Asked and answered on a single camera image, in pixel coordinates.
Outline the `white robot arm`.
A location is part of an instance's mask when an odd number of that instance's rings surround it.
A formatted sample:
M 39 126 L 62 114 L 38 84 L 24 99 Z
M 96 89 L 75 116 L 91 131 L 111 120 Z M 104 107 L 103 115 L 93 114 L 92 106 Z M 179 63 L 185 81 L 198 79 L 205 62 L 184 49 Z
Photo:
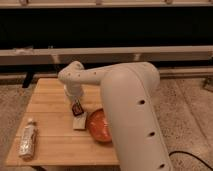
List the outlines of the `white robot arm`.
M 151 94 L 160 82 L 149 62 L 86 69 L 74 61 L 58 79 L 69 99 L 83 95 L 84 84 L 100 87 L 101 102 L 121 171 L 173 171 Z

